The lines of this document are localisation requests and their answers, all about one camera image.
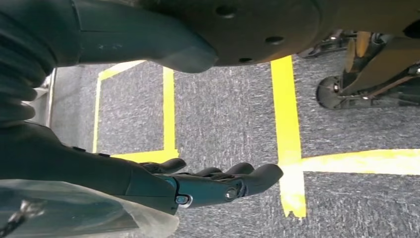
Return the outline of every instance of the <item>plastic bag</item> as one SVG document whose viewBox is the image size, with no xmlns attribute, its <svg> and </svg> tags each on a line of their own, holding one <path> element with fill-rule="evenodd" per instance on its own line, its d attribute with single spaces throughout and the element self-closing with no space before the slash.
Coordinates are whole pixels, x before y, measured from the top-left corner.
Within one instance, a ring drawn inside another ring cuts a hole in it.
<svg viewBox="0 0 420 238">
<path fill-rule="evenodd" d="M 7 238 L 166 238 L 179 220 L 167 213 L 59 181 L 0 180 L 0 227 L 22 201 L 43 204 Z"/>
</svg>

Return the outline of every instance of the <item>robotic arm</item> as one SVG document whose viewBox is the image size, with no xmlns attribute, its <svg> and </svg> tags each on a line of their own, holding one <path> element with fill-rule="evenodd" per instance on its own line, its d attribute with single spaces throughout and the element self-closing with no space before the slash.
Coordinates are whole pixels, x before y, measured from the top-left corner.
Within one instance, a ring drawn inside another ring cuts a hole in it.
<svg viewBox="0 0 420 238">
<path fill-rule="evenodd" d="M 337 29 L 380 34 L 368 37 L 379 46 L 369 43 L 346 74 L 320 85 L 318 100 L 329 93 L 342 105 L 366 89 L 372 98 L 413 74 L 419 8 L 418 0 L 0 1 L 0 179 L 66 181 L 169 214 L 263 192 L 282 176 L 276 165 L 166 174 L 184 162 L 135 164 L 65 146 L 48 128 L 25 122 L 34 111 L 22 101 L 35 99 L 33 88 L 55 67 L 152 60 L 197 73 L 303 52 Z M 384 63 L 392 67 L 383 70 Z"/>
<path fill-rule="evenodd" d="M 65 181 L 174 214 L 178 206 L 231 202 L 263 192 L 282 176 L 277 165 L 254 171 L 239 164 L 226 173 L 167 174 L 180 159 L 136 164 L 63 145 L 54 133 L 24 120 L 22 101 L 52 69 L 79 63 L 152 60 L 196 73 L 212 67 L 216 51 L 172 17 L 99 0 L 0 2 L 0 179 Z"/>
</svg>

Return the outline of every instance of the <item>yellow tape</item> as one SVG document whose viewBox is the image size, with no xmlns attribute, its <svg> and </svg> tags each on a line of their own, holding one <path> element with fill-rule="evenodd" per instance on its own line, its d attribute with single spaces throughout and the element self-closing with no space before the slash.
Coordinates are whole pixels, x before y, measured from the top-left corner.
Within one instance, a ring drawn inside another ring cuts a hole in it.
<svg viewBox="0 0 420 238">
<path fill-rule="evenodd" d="M 273 98 L 277 133 L 278 165 L 284 171 L 280 179 L 280 199 L 286 216 L 306 216 L 304 175 L 300 167 L 301 144 L 299 119 L 291 56 L 271 62 Z"/>
<path fill-rule="evenodd" d="M 93 126 L 92 153 L 97 153 L 97 151 L 98 151 L 98 126 L 99 126 L 100 100 L 101 100 L 101 81 L 97 80 L 97 82 L 96 82 L 95 116 L 94 116 L 94 126 Z"/>
<path fill-rule="evenodd" d="M 420 175 L 420 149 L 371 150 L 305 158 L 308 172 Z"/>
<path fill-rule="evenodd" d="M 175 149 L 175 79 L 172 69 L 163 68 L 163 149 Z"/>
<path fill-rule="evenodd" d="M 99 130 L 99 109 L 101 101 L 101 82 L 105 79 L 111 78 L 125 70 L 128 70 L 138 64 L 143 63 L 144 60 L 137 60 L 131 62 L 119 63 L 112 66 L 109 69 L 106 69 L 98 74 L 98 79 L 96 83 L 96 97 L 95 97 L 95 115 L 94 115 L 94 128 L 93 128 L 93 146 L 92 153 L 97 153 L 98 151 L 98 130 Z"/>
<path fill-rule="evenodd" d="M 163 163 L 170 159 L 178 158 L 179 153 L 177 150 L 160 150 L 160 151 L 113 155 L 113 157 L 134 161 L 136 163 L 145 163 L 145 162 Z"/>
<path fill-rule="evenodd" d="M 119 63 L 116 64 L 114 66 L 112 66 L 111 68 L 104 70 L 102 72 L 99 73 L 99 77 L 98 80 L 102 81 L 108 78 L 111 78 L 112 76 L 115 76 L 121 72 L 124 72 L 138 64 L 143 63 L 144 60 L 137 60 L 137 61 L 131 61 L 131 62 L 124 62 L 124 63 Z"/>
</svg>

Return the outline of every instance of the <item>prosthetic hand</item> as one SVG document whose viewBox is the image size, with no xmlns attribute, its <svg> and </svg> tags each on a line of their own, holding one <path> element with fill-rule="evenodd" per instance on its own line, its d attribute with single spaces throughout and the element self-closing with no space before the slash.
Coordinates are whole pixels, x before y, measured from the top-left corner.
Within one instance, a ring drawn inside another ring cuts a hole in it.
<svg viewBox="0 0 420 238">
<path fill-rule="evenodd" d="M 79 63 L 152 60 L 202 72 L 217 56 L 179 21 L 100 0 L 0 1 L 0 179 L 65 181 L 174 214 L 179 205 L 205 206 L 257 194 L 282 176 L 276 165 L 253 171 L 165 174 L 185 166 L 136 164 L 63 145 L 47 127 L 25 122 L 53 68 Z"/>
</svg>

